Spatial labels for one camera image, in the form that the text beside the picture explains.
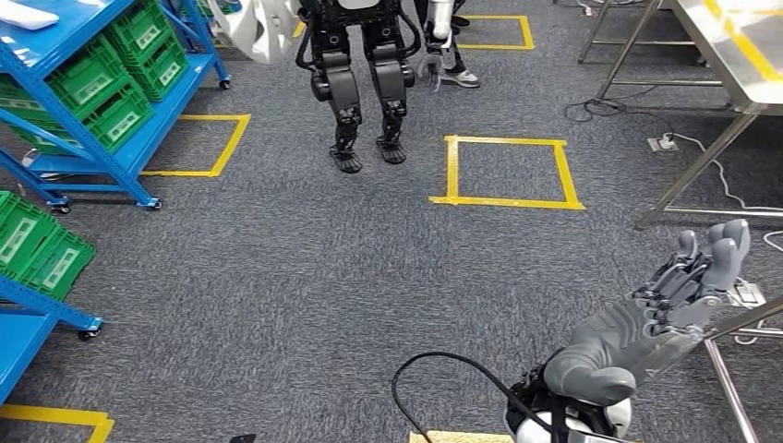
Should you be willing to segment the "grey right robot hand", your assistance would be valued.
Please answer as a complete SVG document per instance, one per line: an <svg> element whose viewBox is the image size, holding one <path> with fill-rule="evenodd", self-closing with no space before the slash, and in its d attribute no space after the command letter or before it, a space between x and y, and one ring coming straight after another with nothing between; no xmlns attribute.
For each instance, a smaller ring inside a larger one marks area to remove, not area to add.
<svg viewBox="0 0 783 443"><path fill-rule="evenodd" d="M639 386L694 349L741 272L749 224L711 226L704 247L683 231L678 248L649 280L574 329L545 365L548 388L600 406L630 398Z"/></svg>

